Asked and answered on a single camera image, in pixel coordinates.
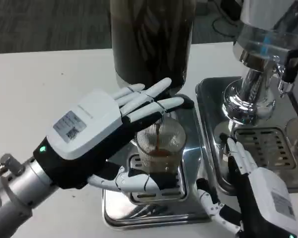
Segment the black cable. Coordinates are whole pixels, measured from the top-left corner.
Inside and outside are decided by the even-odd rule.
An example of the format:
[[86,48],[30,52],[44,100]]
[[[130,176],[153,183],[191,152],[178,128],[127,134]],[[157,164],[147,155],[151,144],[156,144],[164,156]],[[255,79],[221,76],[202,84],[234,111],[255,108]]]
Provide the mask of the black cable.
[[215,28],[215,23],[216,23],[217,21],[221,20],[221,19],[223,19],[223,17],[220,16],[220,17],[216,18],[216,19],[212,22],[212,29],[213,29],[216,33],[218,33],[218,34],[220,34],[220,35],[222,35],[222,36],[230,37],[230,38],[235,38],[234,35],[227,35],[227,34],[225,34],[225,33],[222,33],[222,32],[220,32],[220,31],[218,31],[218,30]]
[[225,16],[225,14],[221,11],[221,9],[220,9],[218,3],[217,3],[215,0],[210,0],[210,1],[213,2],[213,3],[215,4],[215,6],[216,6],[217,9],[218,9],[219,14],[222,15],[223,19],[224,19],[228,24],[237,27],[237,25],[236,25],[235,23],[232,23],[232,22]]

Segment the white robotic hand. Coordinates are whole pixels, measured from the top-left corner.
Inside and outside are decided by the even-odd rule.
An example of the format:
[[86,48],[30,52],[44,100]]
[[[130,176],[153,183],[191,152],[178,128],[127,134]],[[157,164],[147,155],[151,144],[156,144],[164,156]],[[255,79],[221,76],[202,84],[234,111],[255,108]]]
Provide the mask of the white robotic hand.
[[143,84],[136,84],[113,95],[97,89],[92,91],[54,124],[34,151],[34,157],[51,180],[63,189],[80,188],[87,182],[127,192],[164,187],[152,179],[157,180],[160,175],[149,177],[141,170],[126,171],[106,160],[165,113],[194,106],[184,96],[155,101],[170,84],[171,79],[165,78],[147,90],[143,90]]
[[220,203],[215,189],[197,180],[200,201],[210,218],[241,238],[295,238],[297,227],[284,181],[271,170],[257,167],[240,142],[220,136],[229,154],[229,181],[236,190],[241,214]]

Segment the green indicator light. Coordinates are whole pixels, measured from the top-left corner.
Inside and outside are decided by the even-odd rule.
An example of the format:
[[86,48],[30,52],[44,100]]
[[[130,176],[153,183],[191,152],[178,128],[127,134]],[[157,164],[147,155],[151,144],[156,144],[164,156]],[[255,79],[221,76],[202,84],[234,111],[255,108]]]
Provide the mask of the green indicator light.
[[46,151],[46,146],[42,146],[41,148],[40,148],[40,152],[45,152]]

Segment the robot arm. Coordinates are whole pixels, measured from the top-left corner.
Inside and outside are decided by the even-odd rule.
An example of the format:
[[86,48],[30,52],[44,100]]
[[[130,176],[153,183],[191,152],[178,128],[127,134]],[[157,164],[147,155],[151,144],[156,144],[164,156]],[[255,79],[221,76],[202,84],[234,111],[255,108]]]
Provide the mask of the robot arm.
[[243,238],[295,238],[296,219],[284,181],[274,172],[257,167],[240,142],[221,135],[229,153],[230,181],[241,214],[220,203],[207,181],[197,180],[200,201],[210,218]]
[[89,182],[116,191],[159,189],[161,184],[142,171],[125,171],[106,160],[137,131],[184,104],[181,97],[154,101],[170,84],[166,78],[145,91],[144,85],[136,84],[113,95],[94,90],[54,124],[24,164],[4,155],[0,160],[0,238],[11,237],[32,216],[32,209],[59,187],[82,188]]

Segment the drip tray grate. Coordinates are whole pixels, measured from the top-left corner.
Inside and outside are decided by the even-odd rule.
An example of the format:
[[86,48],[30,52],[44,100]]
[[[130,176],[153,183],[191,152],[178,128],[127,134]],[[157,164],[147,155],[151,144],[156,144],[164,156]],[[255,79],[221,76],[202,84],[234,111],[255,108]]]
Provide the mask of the drip tray grate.
[[[133,155],[130,158],[130,168],[141,170],[143,163],[140,160],[139,155]],[[157,202],[170,202],[172,200],[184,199],[187,195],[185,179],[183,176],[183,167],[182,163],[178,167],[178,172],[175,177],[177,184],[175,188],[163,189],[157,193],[130,193],[130,200],[134,204],[149,204]]]
[[258,166],[271,170],[292,170],[296,167],[285,136],[279,128],[239,128],[234,134]]

